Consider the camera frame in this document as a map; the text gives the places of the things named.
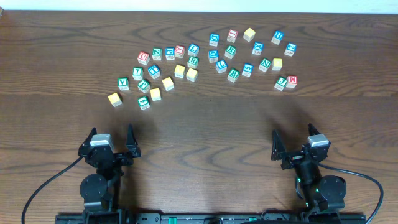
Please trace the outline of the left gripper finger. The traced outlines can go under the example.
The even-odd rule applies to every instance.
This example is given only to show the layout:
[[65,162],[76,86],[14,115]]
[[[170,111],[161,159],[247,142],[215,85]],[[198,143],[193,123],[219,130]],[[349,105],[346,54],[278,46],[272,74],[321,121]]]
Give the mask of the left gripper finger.
[[128,126],[125,145],[129,151],[137,151],[138,146],[134,137],[132,124],[129,124]]
[[90,141],[94,135],[97,134],[96,128],[92,128],[88,137],[83,141],[82,146],[90,146]]

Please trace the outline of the blue T block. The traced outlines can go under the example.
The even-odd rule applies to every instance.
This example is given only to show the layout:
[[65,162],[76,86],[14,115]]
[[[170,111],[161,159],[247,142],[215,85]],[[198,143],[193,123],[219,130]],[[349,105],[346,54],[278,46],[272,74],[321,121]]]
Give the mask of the blue T block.
[[156,79],[161,76],[160,68],[157,65],[152,65],[148,68],[149,75],[152,79]]

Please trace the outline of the green B block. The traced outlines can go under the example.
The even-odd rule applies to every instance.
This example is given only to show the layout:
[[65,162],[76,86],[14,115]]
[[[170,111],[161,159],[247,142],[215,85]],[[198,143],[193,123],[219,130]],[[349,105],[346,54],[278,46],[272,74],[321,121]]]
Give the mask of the green B block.
[[229,71],[229,73],[228,73],[227,79],[228,79],[230,82],[235,83],[236,80],[239,78],[239,75],[240,75],[240,72],[239,72],[238,70],[236,70],[235,68],[232,68],[232,69]]

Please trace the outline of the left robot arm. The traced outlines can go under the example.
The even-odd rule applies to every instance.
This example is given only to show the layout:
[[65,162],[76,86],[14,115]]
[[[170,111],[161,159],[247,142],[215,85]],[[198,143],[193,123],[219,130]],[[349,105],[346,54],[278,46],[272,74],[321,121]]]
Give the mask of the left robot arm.
[[93,128],[79,147],[78,155],[96,169],[83,179],[80,195],[84,200],[84,223],[134,223],[134,215],[119,208],[119,193],[123,166],[133,165],[141,157],[132,125],[128,126],[125,152],[114,152],[110,134],[98,134]]

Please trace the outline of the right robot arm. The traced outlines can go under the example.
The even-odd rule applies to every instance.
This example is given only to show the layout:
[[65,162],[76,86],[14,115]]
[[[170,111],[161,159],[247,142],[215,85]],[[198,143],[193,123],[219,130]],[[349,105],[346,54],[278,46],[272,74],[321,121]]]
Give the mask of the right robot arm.
[[272,132],[273,161],[281,161],[281,169],[294,169],[296,182],[308,210],[299,219],[312,223],[341,223],[339,211],[345,207],[346,181],[335,175],[321,175],[319,163],[327,158],[331,142],[313,124],[301,150],[286,150],[277,130]]

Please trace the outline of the yellow O block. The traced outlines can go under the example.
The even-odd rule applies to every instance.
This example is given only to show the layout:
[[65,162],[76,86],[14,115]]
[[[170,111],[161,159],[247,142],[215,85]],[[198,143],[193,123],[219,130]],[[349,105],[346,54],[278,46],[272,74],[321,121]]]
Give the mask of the yellow O block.
[[153,88],[150,90],[150,96],[152,98],[152,101],[159,101],[162,99],[161,97],[161,92],[159,88]]
[[280,71],[283,66],[283,60],[281,58],[274,58],[272,61],[272,70]]

